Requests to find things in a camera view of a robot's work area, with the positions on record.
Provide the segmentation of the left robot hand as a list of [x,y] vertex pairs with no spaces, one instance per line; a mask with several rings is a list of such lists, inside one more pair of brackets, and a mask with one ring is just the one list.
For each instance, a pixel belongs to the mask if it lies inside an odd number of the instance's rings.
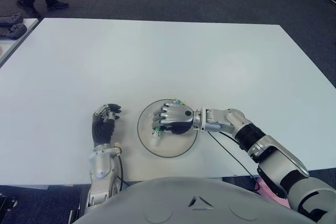
[[114,133],[115,122],[120,117],[121,107],[117,104],[104,104],[92,115],[92,139],[94,147],[109,144]]

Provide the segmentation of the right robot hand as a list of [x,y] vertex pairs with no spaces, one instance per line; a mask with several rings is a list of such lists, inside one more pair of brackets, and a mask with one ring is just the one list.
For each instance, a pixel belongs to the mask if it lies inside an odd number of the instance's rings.
[[152,129],[184,134],[194,122],[194,111],[185,104],[167,102],[153,113]]

